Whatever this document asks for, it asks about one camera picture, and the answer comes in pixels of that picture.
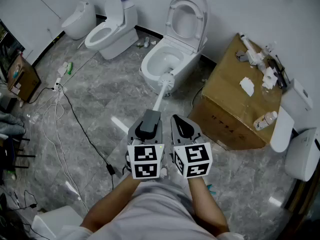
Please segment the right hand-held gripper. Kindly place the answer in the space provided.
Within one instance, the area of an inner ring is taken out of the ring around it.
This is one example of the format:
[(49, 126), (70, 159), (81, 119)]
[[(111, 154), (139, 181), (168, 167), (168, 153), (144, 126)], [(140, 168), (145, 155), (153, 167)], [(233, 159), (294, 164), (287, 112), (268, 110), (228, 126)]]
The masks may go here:
[(201, 128), (191, 119), (174, 114), (171, 119), (173, 163), (185, 179), (208, 175), (213, 163), (212, 149)]

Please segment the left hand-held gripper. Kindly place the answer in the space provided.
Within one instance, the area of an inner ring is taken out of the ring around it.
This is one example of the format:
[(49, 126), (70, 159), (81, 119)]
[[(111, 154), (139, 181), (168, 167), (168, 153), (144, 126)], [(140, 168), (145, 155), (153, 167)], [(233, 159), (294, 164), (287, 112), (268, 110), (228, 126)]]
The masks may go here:
[(163, 124), (159, 120), (155, 141), (143, 142), (139, 137), (143, 118), (139, 117), (127, 133), (126, 167), (134, 179), (149, 180), (160, 177), (165, 144), (163, 143)]

